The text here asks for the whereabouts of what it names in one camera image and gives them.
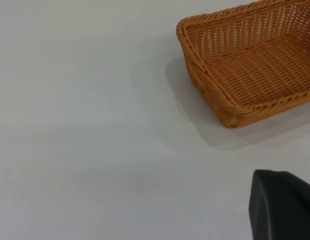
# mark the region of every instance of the basket rim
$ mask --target basket rim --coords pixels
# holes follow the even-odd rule
[[[233,16],[239,16],[249,11],[260,9],[262,7],[268,7],[271,5],[277,5],[282,3],[292,2],[295,5],[303,5],[310,3],[310,0],[260,0],[255,1],[249,4],[239,5],[232,8],[227,8],[225,10],[216,11],[213,13],[204,13],[200,15],[190,16],[182,19],[176,28],[177,38],[181,43],[185,57],[193,61],[197,66],[198,70],[202,71],[202,74],[206,76],[206,79],[209,81],[209,84],[214,90],[214,93],[217,95],[218,100],[223,103],[223,106],[236,114],[244,115],[255,115],[261,113],[264,110],[268,110],[273,107],[280,107],[287,105],[288,102],[293,102],[296,99],[310,98],[310,88],[296,92],[290,95],[281,96],[275,98],[272,101],[261,101],[259,103],[241,105],[238,104],[231,95],[211,77],[210,70],[207,65],[204,63],[203,59],[199,56],[195,50],[195,46],[189,39],[187,28],[190,26],[196,26],[200,24],[214,22],[216,20],[226,19]]]

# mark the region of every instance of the black device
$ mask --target black device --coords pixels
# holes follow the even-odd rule
[[[310,185],[286,171],[256,170],[249,217],[254,240],[310,240]]]

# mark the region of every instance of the orange wicker basket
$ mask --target orange wicker basket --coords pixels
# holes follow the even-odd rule
[[[310,0],[262,0],[183,19],[188,73],[223,124],[310,101]]]

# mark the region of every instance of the basket bottom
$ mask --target basket bottom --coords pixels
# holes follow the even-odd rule
[[[273,101],[310,89],[310,53],[292,42],[277,42],[235,57],[226,57],[209,64],[209,68],[214,79],[243,106]],[[289,104],[257,115],[236,115],[223,108],[211,97],[209,90],[198,83],[197,77],[188,72],[218,118],[229,128],[244,127],[300,105]]]

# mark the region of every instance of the tabletop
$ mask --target tabletop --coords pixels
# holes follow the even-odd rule
[[[255,169],[310,183],[310,103],[223,127],[176,25],[250,0],[0,0],[0,240],[252,240]]]

